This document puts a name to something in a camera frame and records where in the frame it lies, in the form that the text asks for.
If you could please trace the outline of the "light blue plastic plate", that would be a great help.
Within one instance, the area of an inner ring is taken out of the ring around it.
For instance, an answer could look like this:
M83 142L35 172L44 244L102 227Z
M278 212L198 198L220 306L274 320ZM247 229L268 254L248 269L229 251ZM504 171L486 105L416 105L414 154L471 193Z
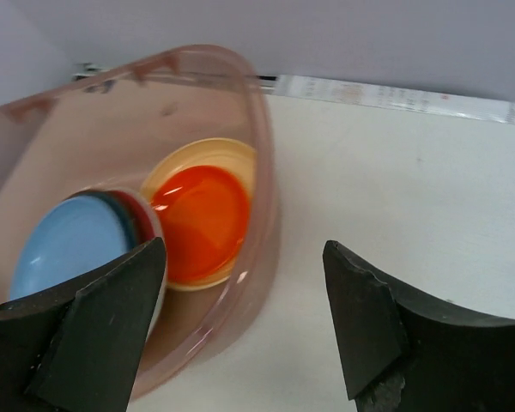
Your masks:
M131 249L119 215L104 200L77 195L50 210L29 235L15 266L11 300L99 268Z

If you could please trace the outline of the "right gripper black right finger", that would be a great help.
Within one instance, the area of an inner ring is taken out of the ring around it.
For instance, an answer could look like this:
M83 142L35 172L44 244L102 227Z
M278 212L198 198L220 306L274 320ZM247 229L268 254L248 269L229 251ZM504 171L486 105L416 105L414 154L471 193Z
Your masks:
M515 319L427 294L334 240L323 264L359 411L515 411Z

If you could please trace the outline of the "orange plastic plate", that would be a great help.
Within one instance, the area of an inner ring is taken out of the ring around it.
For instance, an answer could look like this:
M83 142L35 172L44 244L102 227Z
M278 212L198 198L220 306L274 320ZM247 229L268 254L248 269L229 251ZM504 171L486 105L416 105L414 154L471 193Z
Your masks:
M145 186L167 247L173 289L193 291L226 281L242 246L250 216L245 187L227 170L188 167Z

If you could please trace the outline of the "dark teal ceramic plate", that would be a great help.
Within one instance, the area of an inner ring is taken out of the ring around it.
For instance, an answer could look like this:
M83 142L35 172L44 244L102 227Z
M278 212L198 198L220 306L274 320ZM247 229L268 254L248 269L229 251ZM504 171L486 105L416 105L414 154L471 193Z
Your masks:
M124 230L124 236L128 244L128 248L131 250L138 245L138 232L134 225L130 210L112 193L102 190L84 190L70 195L70 198L79 196L96 197L102 202L106 203L115 212L117 218L120 221L120 224Z

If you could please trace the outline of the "red plate with teal waves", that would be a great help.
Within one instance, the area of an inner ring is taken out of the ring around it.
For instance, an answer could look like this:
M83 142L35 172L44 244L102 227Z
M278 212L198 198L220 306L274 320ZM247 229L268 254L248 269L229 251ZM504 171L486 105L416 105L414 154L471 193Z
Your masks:
M138 191L124 187L113 187L108 189L107 192L119 200L128 210L130 224L134 227L136 233L136 245L159 238L162 241L163 247L166 247L160 220L155 210ZM167 268L164 269L161 288L156 299L153 316L150 320L147 338L150 337L160 316L166 290Z

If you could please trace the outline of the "beige plastic plate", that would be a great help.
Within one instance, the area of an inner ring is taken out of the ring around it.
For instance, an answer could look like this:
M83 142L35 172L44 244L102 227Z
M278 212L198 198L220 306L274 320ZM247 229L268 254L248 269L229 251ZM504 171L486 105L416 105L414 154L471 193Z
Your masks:
M188 167L208 165L223 168L235 176L247 190L251 203L255 158L255 151L251 146L234 139L209 138L193 142L164 158L143 181L140 192L150 203L144 186L155 175L159 177L159 181L164 181Z

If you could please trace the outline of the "pink translucent plastic bin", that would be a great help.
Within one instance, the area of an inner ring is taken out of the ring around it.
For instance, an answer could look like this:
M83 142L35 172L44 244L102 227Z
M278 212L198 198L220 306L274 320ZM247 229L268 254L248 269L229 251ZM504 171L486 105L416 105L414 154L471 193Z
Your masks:
M272 286L280 212L258 77L233 51L189 45L0 106L0 303L24 242L52 206L91 187L138 189L171 153L210 138L254 150L248 232L222 284L167 292L133 399L238 340Z

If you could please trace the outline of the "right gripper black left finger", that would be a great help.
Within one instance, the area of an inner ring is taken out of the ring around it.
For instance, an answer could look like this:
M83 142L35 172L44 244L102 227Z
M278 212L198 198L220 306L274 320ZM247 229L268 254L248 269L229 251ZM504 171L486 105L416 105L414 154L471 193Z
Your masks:
M166 268L155 238L0 305L0 411L125 411Z

